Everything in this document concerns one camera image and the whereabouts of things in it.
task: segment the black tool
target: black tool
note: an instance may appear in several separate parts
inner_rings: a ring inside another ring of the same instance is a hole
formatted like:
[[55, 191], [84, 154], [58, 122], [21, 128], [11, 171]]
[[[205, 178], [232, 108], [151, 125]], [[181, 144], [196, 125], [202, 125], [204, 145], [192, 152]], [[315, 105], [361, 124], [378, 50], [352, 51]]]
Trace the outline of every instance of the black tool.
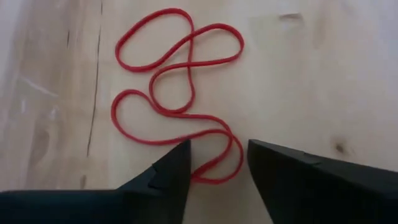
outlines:
[[190, 141], [185, 141], [116, 190], [3, 192], [0, 223], [180, 224], [190, 170]]
[[248, 162], [275, 224], [398, 223], [398, 173], [250, 140]]

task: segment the red rubber band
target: red rubber band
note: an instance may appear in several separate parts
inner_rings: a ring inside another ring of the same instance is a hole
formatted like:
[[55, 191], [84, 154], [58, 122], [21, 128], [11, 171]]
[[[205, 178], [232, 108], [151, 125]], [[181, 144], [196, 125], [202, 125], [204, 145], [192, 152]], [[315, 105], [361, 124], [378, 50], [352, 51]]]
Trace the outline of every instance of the red rubber band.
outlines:
[[[181, 15], [184, 18], [186, 18], [190, 24], [191, 33], [189, 33], [187, 36], [185, 36], [184, 38], [179, 40], [160, 59], [158, 59], [157, 61], [155, 61], [153, 63], [150, 63], [148, 65], [143, 65], [143, 66], [130, 66], [130, 65], [124, 63], [120, 58], [120, 53], [121, 53], [121, 49], [123, 48], [123, 45], [130, 39], [130, 37], [132, 35], [134, 35], [146, 23], [150, 22], [151, 20], [155, 19], [156, 17], [163, 16], [166, 14], [178, 14], [178, 15]], [[225, 30], [225, 31], [233, 34], [235, 36], [235, 38], [237, 38], [237, 40], [239, 41], [240, 50], [238, 51], [238, 53], [236, 53], [235, 55], [233, 55], [231, 57], [220, 58], [220, 59], [209, 60], [209, 61], [202, 61], [202, 62], [192, 62], [193, 45], [194, 45], [193, 39], [196, 36], [198, 36], [202, 33], [208, 32], [210, 30], [213, 30], [213, 29], [222, 29], [222, 30]], [[146, 72], [146, 71], [152, 70], [152, 69], [157, 68], [158, 66], [162, 65], [170, 56], [172, 56], [172, 54], [174, 54], [174, 52], [176, 52], [186, 42], [189, 42], [189, 44], [190, 44], [187, 62], [169, 65], [169, 66], [163, 67], [163, 68], [159, 69], [157, 72], [155, 72], [149, 82], [150, 98], [149, 98], [149, 96], [145, 95], [143, 92], [141, 92], [139, 90], [124, 90], [124, 91], [120, 92], [115, 97], [115, 99], [112, 102], [112, 107], [111, 107], [112, 122], [115, 125], [115, 127], [120, 131], [120, 133], [123, 134], [125, 137], [132, 139], [133, 141], [142, 143], [142, 144], [153, 145], [153, 146], [161, 146], [161, 145], [167, 145], [167, 144], [178, 144], [187, 139], [199, 138], [199, 137], [207, 135], [207, 134], [224, 134], [225, 136], [228, 137], [228, 144], [227, 144], [225, 150], [220, 155], [218, 155], [215, 158], [213, 158], [212, 160], [206, 162], [205, 164], [200, 166], [197, 170], [193, 171], [193, 173], [192, 173], [192, 180], [195, 182], [206, 183], [206, 184], [222, 184], [222, 183], [227, 182], [230, 179], [234, 178], [236, 176], [236, 174], [238, 174], [238, 172], [242, 168], [242, 164], [243, 164], [242, 144], [237, 139], [237, 137], [232, 133], [229, 126], [222, 119], [219, 119], [212, 115], [189, 114], [189, 113], [186, 113], [186, 111], [192, 106], [193, 102], [195, 101], [195, 86], [192, 81], [191, 68], [192, 67], [210, 66], [210, 65], [219, 65], [222, 63], [228, 63], [228, 62], [232, 62], [233, 60], [236, 60], [241, 55], [243, 48], [244, 48], [243, 37], [239, 33], [239, 31], [237, 31], [234, 27], [231, 27], [226, 24], [211, 24], [211, 25], [202, 27], [201, 29], [195, 30], [194, 26], [193, 26], [192, 18], [189, 16], [188, 13], [186, 13], [182, 9], [175, 9], [175, 8], [163, 9], [163, 10], [156, 11], [156, 12], [144, 17], [138, 23], [136, 23], [132, 28], [130, 28], [117, 42], [116, 47], [115, 47], [115, 55], [116, 55], [116, 59], [119, 62], [120, 66], [122, 66], [124, 69], [129, 70], [130, 72]], [[176, 68], [187, 68], [188, 82], [189, 82], [190, 89], [191, 89], [191, 97], [190, 97], [189, 101], [187, 102], [187, 104], [184, 105], [183, 107], [175, 109], [175, 110], [171, 110], [171, 109], [164, 108], [157, 101], [157, 99], [154, 95], [154, 85], [155, 85], [156, 79], [159, 76], [161, 76], [161, 74], [163, 74], [166, 71], [173, 70]], [[211, 121], [215, 121], [215, 122], [219, 123], [220, 125], [222, 125], [222, 127], [224, 129], [216, 129], [216, 128], [215, 129], [207, 129], [207, 130], [187, 134], [187, 135], [172, 138], [172, 139], [164, 139], [164, 140], [157, 140], [157, 141], [137, 138], [137, 137], [133, 136], [132, 134], [127, 133], [122, 128], [122, 126], [120, 125], [120, 123], [118, 121], [118, 117], [117, 117], [118, 105], [125, 97], [127, 97], [129, 95], [136, 95], [136, 96], [142, 97], [150, 104], [150, 106], [152, 107], [152, 109], [154, 111], [156, 111], [158, 114], [161, 114], [163, 116], [171, 117], [171, 118], [211, 120]], [[235, 170], [232, 173], [230, 173], [229, 175], [227, 175], [225, 177], [217, 178], [217, 179], [202, 177], [202, 175], [206, 171], [214, 168], [222, 160], [224, 160], [226, 158], [226, 156], [231, 152], [232, 144], [234, 142], [236, 143], [236, 145], [238, 146], [238, 149], [239, 149], [239, 162], [238, 162]]]

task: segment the wooden table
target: wooden table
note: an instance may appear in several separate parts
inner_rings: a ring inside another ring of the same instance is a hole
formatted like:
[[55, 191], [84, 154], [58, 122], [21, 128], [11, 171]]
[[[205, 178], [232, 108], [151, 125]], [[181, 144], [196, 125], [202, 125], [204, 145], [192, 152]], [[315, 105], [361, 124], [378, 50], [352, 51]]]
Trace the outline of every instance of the wooden table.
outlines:
[[[246, 145], [255, 138], [321, 156], [398, 170], [398, 3], [395, 0], [0, 0], [0, 189], [115, 188], [171, 146], [130, 141], [111, 123], [113, 98], [147, 92], [150, 75], [123, 70], [117, 40], [156, 10], [179, 7], [196, 27], [223, 22], [242, 32], [234, 63], [195, 68], [191, 113], [224, 119]], [[189, 32], [178, 16], [148, 24], [123, 58], [143, 65]], [[228, 34], [196, 39], [194, 60], [232, 55]], [[187, 48], [167, 64], [185, 61]], [[170, 107], [189, 98], [185, 70], [158, 82]], [[155, 114], [138, 99], [119, 112], [124, 127], [148, 139], [205, 128], [212, 122]], [[217, 155], [226, 139], [193, 142], [193, 169]], [[227, 174], [237, 150], [216, 170]], [[185, 223], [269, 223], [245, 163], [227, 184], [193, 184]]]

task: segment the black object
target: black object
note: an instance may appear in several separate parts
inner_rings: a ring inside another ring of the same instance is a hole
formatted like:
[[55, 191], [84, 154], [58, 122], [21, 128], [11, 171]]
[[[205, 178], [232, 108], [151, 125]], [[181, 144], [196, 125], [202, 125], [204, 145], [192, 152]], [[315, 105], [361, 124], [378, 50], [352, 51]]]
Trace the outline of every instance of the black object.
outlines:
[[248, 162], [275, 224], [398, 223], [396, 172], [258, 140]]
[[0, 223], [179, 224], [190, 169], [190, 141], [185, 141], [116, 190], [3, 192]]

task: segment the wooden surface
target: wooden surface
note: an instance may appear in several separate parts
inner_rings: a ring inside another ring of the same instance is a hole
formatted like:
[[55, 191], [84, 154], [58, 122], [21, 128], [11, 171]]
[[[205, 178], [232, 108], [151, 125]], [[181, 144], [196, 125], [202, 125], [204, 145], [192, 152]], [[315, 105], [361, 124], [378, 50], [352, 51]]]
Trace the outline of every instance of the wooden surface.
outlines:
[[[0, 189], [115, 188], [171, 147], [122, 137], [109, 118], [127, 88], [147, 91], [152, 72], [133, 74], [114, 57], [135, 22], [165, 7], [191, 14], [196, 27], [224, 22], [246, 48], [236, 63], [194, 69], [191, 113], [213, 114], [249, 138], [321, 156], [398, 170], [398, 3], [395, 0], [0, 0]], [[123, 58], [143, 65], [189, 30], [175, 16], [130, 41]], [[235, 40], [214, 31], [197, 40], [194, 60], [231, 55]], [[167, 63], [185, 60], [182, 49]], [[171, 108], [188, 97], [185, 71], [164, 75], [156, 94]], [[126, 100], [124, 127], [148, 139], [169, 138], [213, 123], [156, 115]], [[193, 169], [226, 140], [193, 142]], [[235, 152], [210, 177], [229, 172]], [[245, 163], [234, 180], [193, 184], [185, 223], [270, 223]]]

